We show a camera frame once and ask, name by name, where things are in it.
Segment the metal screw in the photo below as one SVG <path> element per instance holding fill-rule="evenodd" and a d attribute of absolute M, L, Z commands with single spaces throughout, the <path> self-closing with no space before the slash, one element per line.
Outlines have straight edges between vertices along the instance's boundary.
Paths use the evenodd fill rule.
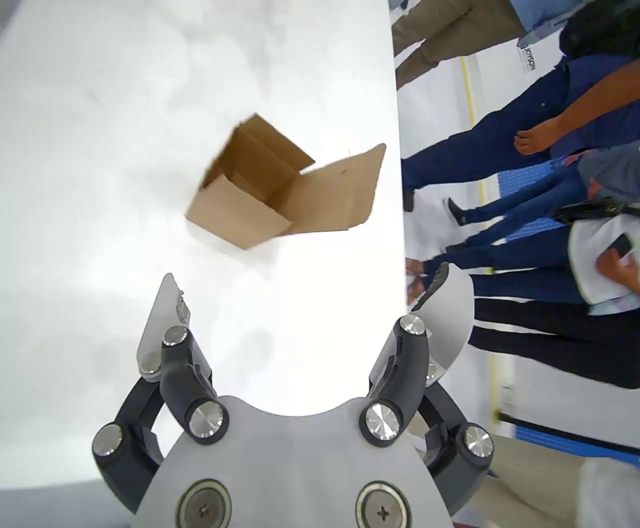
<path fill-rule="evenodd" d="M 429 370 L 427 371 L 427 381 L 436 377 L 437 368 L 435 363 L 429 362 Z"/>
<path fill-rule="evenodd" d="M 225 499 L 218 490 L 204 488 L 189 499 L 184 516 L 189 528 L 217 528 L 225 517 Z"/>
<path fill-rule="evenodd" d="M 109 456 L 122 443 L 122 429 L 118 424 L 105 425 L 93 438 L 93 452 L 97 456 Z"/>
<path fill-rule="evenodd" d="M 478 458 L 487 458 L 493 453 L 493 440 L 483 428 L 470 426 L 465 431 L 465 445 Z"/>
<path fill-rule="evenodd" d="M 186 326 L 176 324 L 164 333 L 162 342 L 167 346 L 176 346 L 184 342 L 188 335 L 189 329 Z"/>
<path fill-rule="evenodd" d="M 214 401 L 206 401 L 191 415 L 189 430 L 197 438 L 210 438 L 222 427 L 224 419 L 222 407 Z"/>
<path fill-rule="evenodd" d="M 142 358 L 138 370 L 142 376 L 151 376 L 160 371 L 161 353 L 160 350 L 153 350 Z"/>
<path fill-rule="evenodd" d="M 196 482 L 180 499 L 179 528 L 226 528 L 231 519 L 231 498 L 217 481 Z"/>
<path fill-rule="evenodd" d="M 408 512 L 402 496 L 382 482 L 365 486 L 356 502 L 356 520 L 360 528 L 406 528 Z"/>
<path fill-rule="evenodd" d="M 369 407 L 365 419 L 367 429 L 378 440 L 393 440 L 400 431 L 396 413 L 381 403 L 374 403 Z"/>
<path fill-rule="evenodd" d="M 422 319 L 413 314 L 406 314 L 400 317 L 400 327 L 405 332 L 413 335 L 422 335 L 426 331 Z"/>

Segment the sneaker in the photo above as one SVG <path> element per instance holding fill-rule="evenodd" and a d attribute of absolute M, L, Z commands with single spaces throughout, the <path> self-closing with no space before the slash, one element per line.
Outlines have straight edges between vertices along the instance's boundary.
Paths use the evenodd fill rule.
<path fill-rule="evenodd" d="M 457 223 L 459 226 L 463 226 L 467 224 L 467 219 L 465 218 L 465 210 L 458 207 L 456 202 L 451 200 L 451 198 L 444 199 L 444 208 L 451 216 L 451 219 Z"/>
<path fill-rule="evenodd" d="M 452 246 L 447 246 L 445 248 L 445 253 L 455 253 L 456 251 L 466 250 L 469 247 L 469 244 L 466 242 L 461 242 L 460 244 L 453 244 Z"/>
<path fill-rule="evenodd" d="M 412 189 L 403 189 L 402 191 L 402 205 L 405 212 L 413 211 L 413 194 Z"/>

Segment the metal bolt cap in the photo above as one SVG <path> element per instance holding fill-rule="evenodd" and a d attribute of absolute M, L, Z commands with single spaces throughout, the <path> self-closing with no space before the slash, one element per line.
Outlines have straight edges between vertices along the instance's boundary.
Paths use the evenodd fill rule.
<path fill-rule="evenodd" d="M 487 458 L 493 453 L 491 435 L 481 427 L 470 426 L 467 428 L 465 431 L 465 445 L 478 458 Z"/>
<path fill-rule="evenodd" d="M 151 376 L 160 372 L 161 366 L 161 353 L 160 350 L 154 350 L 140 360 L 138 370 L 141 376 Z"/>
<path fill-rule="evenodd" d="M 426 332 L 424 322 L 418 316 L 413 314 L 406 314 L 400 317 L 400 327 L 407 333 L 413 335 L 422 335 Z"/>
<path fill-rule="evenodd" d="M 220 430 L 224 420 L 222 407 L 215 401 L 206 401 L 191 415 L 189 430 L 197 438 L 210 438 Z"/>
<path fill-rule="evenodd" d="M 97 456 L 109 456 L 122 443 L 122 429 L 118 424 L 105 425 L 93 438 L 93 452 Z"/>
<path fill-rule="evenodd" d="M 186 326 L 176 324 L 164 333 L 162 342 L 167 346 L 176 346 L 184 342 L 188 335 L 189 329 Z"/>
<path fill-rule="evenodd" d="M 396 413 L 381 403 L 374 403 L 367 409 L 365 421 L 373 437 L 384 442 L 393 440 L 400 431 Z"/>

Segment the open cardboard box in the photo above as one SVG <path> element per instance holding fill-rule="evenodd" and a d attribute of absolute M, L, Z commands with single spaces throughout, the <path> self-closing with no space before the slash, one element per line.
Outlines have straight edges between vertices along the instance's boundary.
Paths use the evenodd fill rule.
<path fill-rule="evenodd" d="M 314 160 L 253 115 L 207 170 L 186 218 L 242 249 L 354 227 L 371 214 L 385 150 L 380 144 L 301 175 Z"/>

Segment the human arm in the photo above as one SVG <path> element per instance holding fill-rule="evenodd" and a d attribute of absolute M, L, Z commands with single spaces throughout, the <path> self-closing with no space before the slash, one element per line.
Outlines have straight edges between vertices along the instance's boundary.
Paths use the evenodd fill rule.
<path fill-rule="evenodd" d="M 640 59 L 609 74 L 565 111 L 530 130 L 518 131 L 514 145 L 529 156 L 542 152 L 590 121 L 640 99 Z"/>
<path fill-rule="evenodd" d="M 640 279 L 638 279 L 640 268 L 633 255 L 630 256 L 628 262 L 622 262 L 617 249 L 606 249 L 596 260 L 596 270 L 613 282 L 617 282 L 629 291 L 640 295 Z"/>

